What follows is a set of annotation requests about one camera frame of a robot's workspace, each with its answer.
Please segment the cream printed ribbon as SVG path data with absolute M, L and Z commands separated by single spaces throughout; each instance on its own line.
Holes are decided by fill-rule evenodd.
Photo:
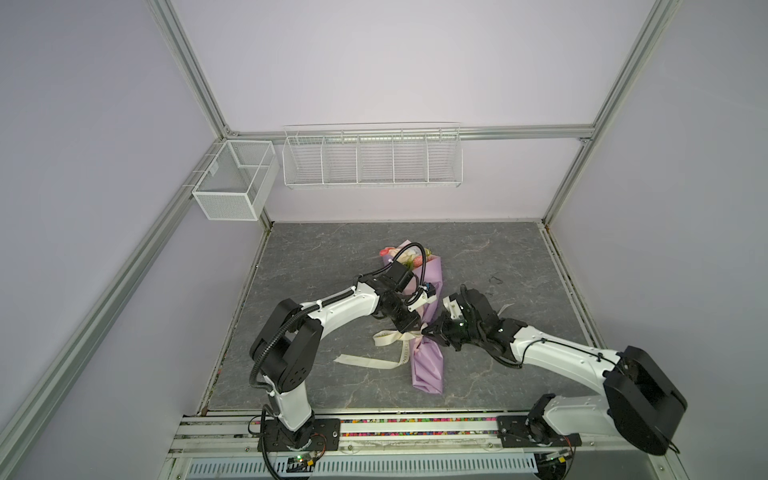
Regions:
M 473 307 L 462 308 L 462 310 L 465 319 L 479 320 L 483 322 L 490 343 L 489 347 L 484 350 L 493 356 L 501 357 L 504 352 L 504 346 L 500 340 L 494 338 L 494 335 L 501 333 L 503 329 L 500 326 L 500 319 L 496 315 L 496 312 L 491 311 L 488 315 L 483 315 L 479 312 L 479 310 Z M 431 323 L 435 322 L 439 318 L 449 317 L 446 315 L 445 310 L 441 312 L 437 311 L 436 319 Z M 408 359 L 409 347 L 407 346 L 407 339 L 409 337 L 425 338 L 421 334 L 421 329 L 423 326 L 424 324 L 421 324 L 421 327 L 417 326 L 413 330 L 402 333 L 407 335 L 405 342 L 397 342 L 388 346 L 377 346 L 375 344 L 375 340 L 378 339 L 377 334 L 381 332 L 379 331 L 372 336 L 370 348 L 365 354 L 355 355 L 350 353 L 342 353 L 338 355 L 334 361 L 341 365 L 373 370 L 393 370 L 406 365 L 410 367 Z

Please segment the pink purple wrapping paper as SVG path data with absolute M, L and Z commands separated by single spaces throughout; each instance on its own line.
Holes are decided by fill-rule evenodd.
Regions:
M 409 243 L 411 243 L 410 240 L 405 240 L 398 247 L 394 247 L 394 250 L 392 251 L 393 256 L 384 257 L 385 265 L 391 262 L 394 256 Z M 435 285 L 438 299 L 435 302 L 417 310 L 421 317 L 421 323 L 418 325 L 418 327 L 421 327 L 421 324 L 425 325 L 431 323 L 436 319 L 437 311 L 440 306 L 439 298 L 442 296 L 442 289 L 444 284 L 441 257 L 431 253 L 430 250 L 426 247 L 425 252 L 427 258 L 424 280 L 427 283 L 432 283 Z M 424 265 L 422 264 L 420 268 L 412 270 L 416 276 L 416 280 L 420 278 L 422 270 L 424 270 L 423 267 Z M 397 330 L 381 331 L 379 334 L 377 334 L 378 339 L 375 340 L 375 344 L 377 346 L 388 346 L 397 342 L 402 343 L 405 342 L 406 336 L 406 334 L 402 334 Z M 412 386 L 417 390 L 425 393 L 437 395 L 443 394 L 444 358 L 439 345 L 429 339 L 422 337 L 409 337 L 407 340 L 407 346 L 409 347 L 408 359 L 409 365 L 411 367 Z

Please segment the cream rose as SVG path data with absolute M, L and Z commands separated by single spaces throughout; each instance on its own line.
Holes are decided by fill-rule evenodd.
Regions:
M 411 270 L 420 268 L 423 264 L 423 255 L 417 248 L 404 250 L 398 261 Z

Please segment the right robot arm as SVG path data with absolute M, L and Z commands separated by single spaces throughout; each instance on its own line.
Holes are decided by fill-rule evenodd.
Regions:
M 542 395 L 528 411 L 521 440 L 536 446 L 574 444 L 578 436 L 620 436 L 638 450 L 663 456 L 688 403 L 643 349 L 600 349 L 505 318 L 476 289 L 463 287 L 443 301 L 443 312 L 422 333 L 459 351 L 472 345 L 511 369 L 543 368 L 591 390 L 591 395 Z

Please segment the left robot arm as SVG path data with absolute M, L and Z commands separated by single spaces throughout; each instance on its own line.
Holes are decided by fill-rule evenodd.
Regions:
M 306 393 L 323 338 L 363 318 L 387 318 L 394 330 L 383 343 L 410 342 L 421 327 L 421 313 L 437 300 L 437 287 L 426 281 L 427 250 L 418 242 L 399 248 L 386 265 L 361 274 L 355 283 L 328 297 L 277 304 L 249 355 L 249 384 L 268 395 L 263 412 L 271 419 L 260 427 L 263 446 L 282 450 L 308 448 L 329 436 L 330 426 L 317 426 Z

